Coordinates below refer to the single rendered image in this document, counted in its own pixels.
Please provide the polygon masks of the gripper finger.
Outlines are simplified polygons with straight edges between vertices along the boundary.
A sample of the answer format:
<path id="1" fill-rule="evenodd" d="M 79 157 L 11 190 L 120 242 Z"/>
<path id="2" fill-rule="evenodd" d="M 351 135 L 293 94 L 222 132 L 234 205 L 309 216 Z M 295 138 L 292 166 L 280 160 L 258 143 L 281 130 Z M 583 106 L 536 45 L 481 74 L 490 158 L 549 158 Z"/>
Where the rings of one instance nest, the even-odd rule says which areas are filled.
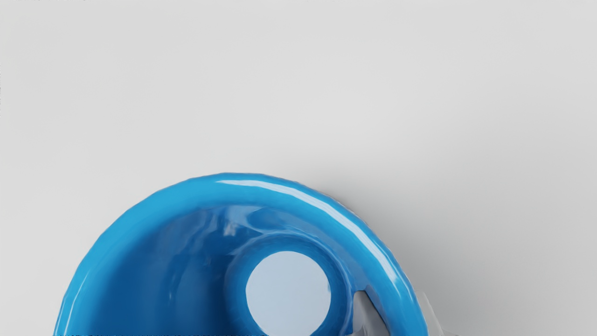
<path id="1" fill-rule="evenodd" d="M 445 336 L 433 308 L 422 291 L 415 291 L 417 302 L 427 324 L 428 336 Z M 353 299 L 353 336 L 392 336 L 365 291 L 357 291 Z"/>

